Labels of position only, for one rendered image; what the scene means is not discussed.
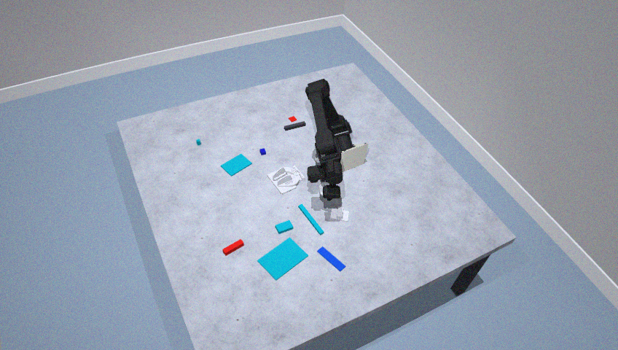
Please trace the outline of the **cyan flat rectangular plate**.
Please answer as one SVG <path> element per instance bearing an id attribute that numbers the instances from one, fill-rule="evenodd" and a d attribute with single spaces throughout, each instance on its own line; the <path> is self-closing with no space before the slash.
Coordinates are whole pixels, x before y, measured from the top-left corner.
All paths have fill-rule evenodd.
<path id="1" fill-rule="evenodd" d="M 260 257 L 258 262 L 275 280 L 278 280 L 307 256 L 306 252 L 288 238 Z"/>
<path id="2" fill-rule="evenodd" d="M 252 163 L 245 158 L 242 154 L 237 155 L 232 160 L 221 165 L 221 167 L 230 175 L 234 175 L 239 171 L 243 170 L 247 166 L 250 166 Z"/>

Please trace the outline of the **red rectangular block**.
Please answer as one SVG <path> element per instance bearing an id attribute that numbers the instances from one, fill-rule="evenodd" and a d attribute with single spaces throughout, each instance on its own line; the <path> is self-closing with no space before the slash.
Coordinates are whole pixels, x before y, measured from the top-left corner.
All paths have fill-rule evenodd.
<path id="1" fill-rule="evenodd" d="M 236 241 L 235 243 L 227 246 L 222 251 L 223 251 L 224 255 L 227 256 L 228 254 L 234 252 L 235 250 L 241 248 L 242 246 L 244 246 L 244 242 L 242 241 L 242 239 L 240 239 L 240 240 Z"/>

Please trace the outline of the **dark grey flat bar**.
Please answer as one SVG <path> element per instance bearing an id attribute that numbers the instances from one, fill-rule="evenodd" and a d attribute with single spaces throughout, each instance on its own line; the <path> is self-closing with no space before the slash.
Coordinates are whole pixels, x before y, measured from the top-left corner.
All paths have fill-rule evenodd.
<path id="1" fill-rule="evenodd" d="M 291 125 L 285 125 L 284 126 L 284 130 L 288 131 L 288 130 L 291 130 L 291 129 L 303 127 L 305 125 L 306 125 L 305 121 L 297 122 L 297 123 L 294 123 L 294 124 L 291 124 Z"/>

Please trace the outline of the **small teal block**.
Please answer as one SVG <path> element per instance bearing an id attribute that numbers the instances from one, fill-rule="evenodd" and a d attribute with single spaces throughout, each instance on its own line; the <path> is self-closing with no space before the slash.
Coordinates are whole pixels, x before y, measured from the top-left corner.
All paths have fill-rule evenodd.
<path id="1" fill-rule="evenodd" d="M 291 224 L 291 222 L 288 220 L 286 222 L 282 222 L 278 225 L 275 226 L 275 229 L 277 230 L 278 234 L 281 233 L 285 233 L 289 230 L 293 230 L 293 226 Z"/>

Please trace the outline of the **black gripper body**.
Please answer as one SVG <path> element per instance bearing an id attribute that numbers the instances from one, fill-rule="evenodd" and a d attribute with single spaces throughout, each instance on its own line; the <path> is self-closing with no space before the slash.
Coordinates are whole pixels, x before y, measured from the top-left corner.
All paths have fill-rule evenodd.
<path id="1" fill-rule="evenodd" d="M 326 166 L 324 165 L 325 180 Z M 323 198 L 340 198 L 340 187 L 336 184 L 329 184 L 323 187 Z"/>

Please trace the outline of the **blue flat bar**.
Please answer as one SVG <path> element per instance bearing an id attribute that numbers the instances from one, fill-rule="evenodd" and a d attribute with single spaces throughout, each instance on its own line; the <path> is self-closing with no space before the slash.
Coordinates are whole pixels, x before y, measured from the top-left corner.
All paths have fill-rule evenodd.
<path id="1" fill-rule="evenodd" d="M 333 264 L 336 269 L 340 272 L 346 267 L 342 262 L 340 262 L 333 254 L 327 251 L 324 247 L 321 247 L 318 251 L 325 259 L 327 259 L 331 264 Z"/>

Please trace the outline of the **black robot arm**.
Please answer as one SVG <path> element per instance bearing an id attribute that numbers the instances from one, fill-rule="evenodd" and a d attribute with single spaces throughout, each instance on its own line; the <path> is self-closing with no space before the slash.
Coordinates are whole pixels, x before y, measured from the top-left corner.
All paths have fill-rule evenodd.
<path id="1" fill-rule="evenodd" d="M 339 184 L 343 180 L 341 153 L 353 146 L 350 133 L 353 133 L 350 123 L 338 114 L 330 100 L 328 81 L 320 79 L 308 83 L 306 95 L 312 103 L 316 121 L 315 148 L 322 166 L 308 167 L 308 181 L 325 182 L 324 165 L 326 166 L 326 181 L 330 184 Z M 328 119 L 327 119 L 328 118 Z M 348 131 L 348 132 L 345 132 Z M 342 133 L 345 132 L 345 133 Z M 335 136 L 335 134 L 341 133 Z M 321 154 L 325 156 L 321 157 Z"/>

